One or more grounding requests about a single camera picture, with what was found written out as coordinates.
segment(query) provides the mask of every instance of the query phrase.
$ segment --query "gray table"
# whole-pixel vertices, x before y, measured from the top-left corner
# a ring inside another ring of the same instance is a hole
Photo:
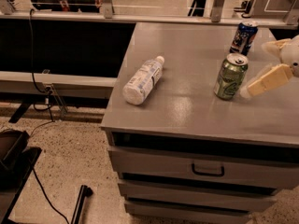
[[[136,26],[102,121],[128,213],[246,223],[279,190],[298,185],[299,79],[251,100],[223,101],[213,92],[235,29]],[[244,82],[279,63],[261,50],[274,39],[259,30]],[[158,55],[165,58],[161,80],[142,105],[126,103],[123,86]]]

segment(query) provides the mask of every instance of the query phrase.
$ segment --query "blue can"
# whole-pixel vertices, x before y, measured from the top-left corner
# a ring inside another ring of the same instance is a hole
[[[258,33],[256,21],[241,22],[235,32],[235,38],[230,48],[231,53],[247,55],[251,48],[252,41]]]

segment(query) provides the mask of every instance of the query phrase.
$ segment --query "drawer handle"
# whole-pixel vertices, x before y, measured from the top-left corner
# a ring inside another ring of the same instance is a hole
[[[224,176],[224,167],[221,167],[221,173],[220,174],[209,174],[209,173],[202,173],[202,172],[198,172],[195,170],[195,164],[192,164],[192,171],[195,175],[207,175],[207,176],[217,176],[217,177],[221,177]]]

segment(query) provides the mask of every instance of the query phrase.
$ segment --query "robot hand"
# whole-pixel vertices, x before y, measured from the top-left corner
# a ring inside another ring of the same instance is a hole
[[[289,83],[299,77],[299,35],[293,39],[267,42],[262,45],[265,52],[279,58],[281,64],[267,65],[256,77],[240,89],[244,98],[251,98]]]

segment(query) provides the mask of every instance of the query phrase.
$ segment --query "terrazzo floor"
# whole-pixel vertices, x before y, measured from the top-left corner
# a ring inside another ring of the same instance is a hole
[[[64,120],[60,120],[60,112],[54,107],[55,122],[35,129],[50,121],[50,113],[36,112],[31,107],[17,123],[9,123],[18,106],[0,104],[0,131],[12,128],[32,133],[28,146],[42,148],[35,167],[37,175],[52,204],[66,215],[69,222],[79,189],[81,185],[87,185],[93,190],[93,195],[85,200],[80,224],[199,224],[125,213],[124,199],[117,186],[118,176],[112,170],[107,153],[107,138],[100,128],[105,109],[69,107]],[[277,199],[263,213],[254,213],[248,224],[298,224],[299,187],[281,191]],[[33,174],[26,182],[10,219],[30,224],[66,223],[47,203]]]

